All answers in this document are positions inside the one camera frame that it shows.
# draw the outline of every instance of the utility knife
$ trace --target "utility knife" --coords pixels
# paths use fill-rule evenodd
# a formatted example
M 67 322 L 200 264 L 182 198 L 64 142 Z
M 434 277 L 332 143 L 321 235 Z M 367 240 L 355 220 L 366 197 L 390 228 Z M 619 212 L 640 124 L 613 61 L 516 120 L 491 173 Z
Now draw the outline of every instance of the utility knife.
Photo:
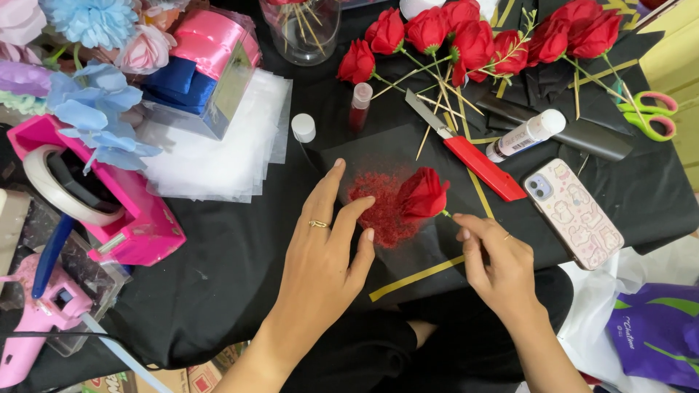
M 417 111 L 425 121 L 444 139 L 444 144 L 463 162 L 483 183 L 487 184 L 506 202 L 526 198 L 526 193 L 509 173 L 498 168 L 495 163 L 478 150 L 465 136 L 458 135 L 439 119 L 407 89 L 405 101 Z

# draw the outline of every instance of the glass jar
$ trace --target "glass jar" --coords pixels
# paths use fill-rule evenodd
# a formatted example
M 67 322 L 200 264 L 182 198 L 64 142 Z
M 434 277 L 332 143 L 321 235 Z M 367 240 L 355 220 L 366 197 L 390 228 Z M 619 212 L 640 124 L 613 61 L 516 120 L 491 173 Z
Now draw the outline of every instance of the glass jar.
M 314 66 L 338 44 L 340 1 L 259 0 L 277 51 L 291 63 Z

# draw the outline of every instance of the blue satin ribbon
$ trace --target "blue satin ribbon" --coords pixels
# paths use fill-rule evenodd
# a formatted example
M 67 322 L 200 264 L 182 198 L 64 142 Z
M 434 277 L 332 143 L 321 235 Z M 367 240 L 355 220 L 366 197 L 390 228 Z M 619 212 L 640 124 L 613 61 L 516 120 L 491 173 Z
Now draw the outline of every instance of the blue satin ribbon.
M 196 62 L 170 56 L 167 66 L 141 84 L 143 99 L 200 115 L 217 81 L 196 70 Z

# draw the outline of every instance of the phone case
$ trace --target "phone case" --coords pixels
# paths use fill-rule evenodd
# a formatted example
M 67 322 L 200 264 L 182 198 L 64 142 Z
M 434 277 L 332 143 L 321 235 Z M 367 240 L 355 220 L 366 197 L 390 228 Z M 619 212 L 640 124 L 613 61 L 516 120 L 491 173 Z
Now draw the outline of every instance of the phone case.
M 619 230 L 563 160 L 554 159 L 524 182 L 581 269 L 598 268 L 624 246 Z

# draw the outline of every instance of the tape roll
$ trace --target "tape roll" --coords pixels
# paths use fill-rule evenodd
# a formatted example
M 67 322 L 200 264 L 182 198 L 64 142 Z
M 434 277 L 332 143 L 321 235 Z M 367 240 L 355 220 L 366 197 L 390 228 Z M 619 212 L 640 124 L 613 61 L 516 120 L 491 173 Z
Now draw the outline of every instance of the tape roll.
M 53 206 L 87 224 L 104 227 L 120 219 L 124 215 L 124 207 L 116 213 L 102 213 L 94 210 L 79 199 L 70 195 L 51 175 L 46 158 L 52 152 L 61 152 L 62 148 L 54 145 L 43 145 L 24 156 L 24 172 L 36 190 Z

